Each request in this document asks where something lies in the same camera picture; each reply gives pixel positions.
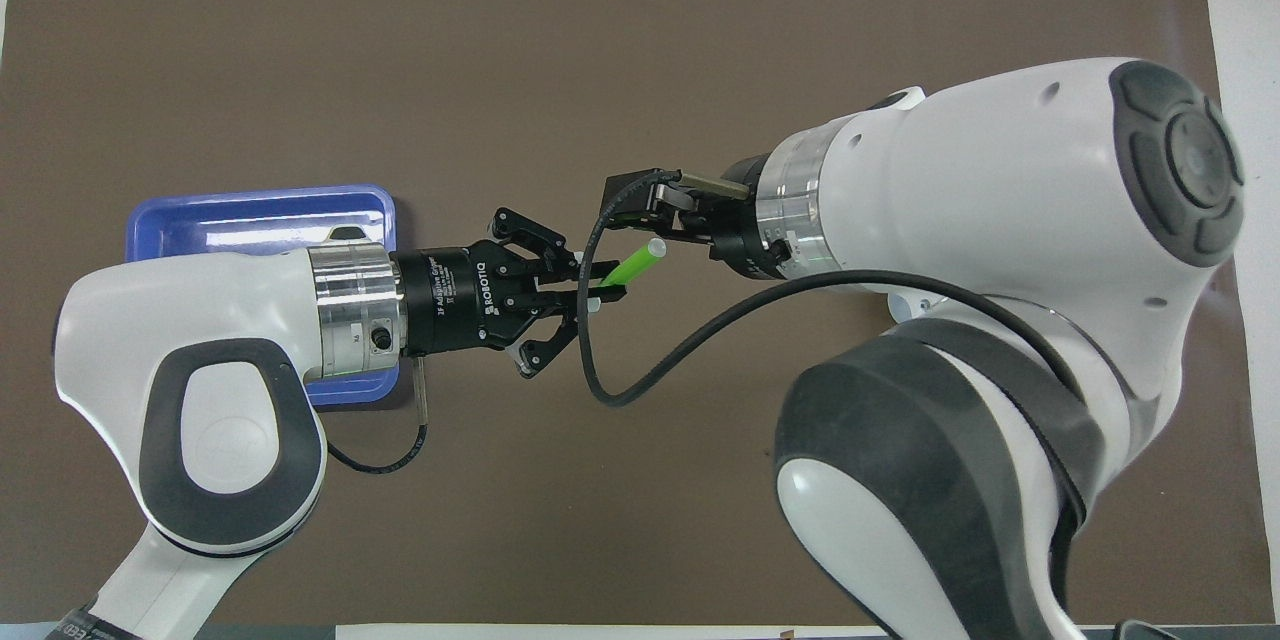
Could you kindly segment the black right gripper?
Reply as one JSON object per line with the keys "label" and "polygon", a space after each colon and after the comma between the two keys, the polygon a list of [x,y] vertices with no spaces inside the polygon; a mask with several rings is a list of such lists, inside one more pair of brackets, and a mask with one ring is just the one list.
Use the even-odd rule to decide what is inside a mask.
{"label": "black right gripper", "polygon": [[710,244],[709,259],[750,279],[783,279],[781,262],[790,259],[782,242],[764,239],[756,218],[756,195],[767,154],[735,163],[722,175],[745,186],[744,198],[703,192],[703,210],[691,210],[691,195],[673,186],[678,172],[650,169],[609,175],[603,192],[605,227],[657,227],[664,239]]}

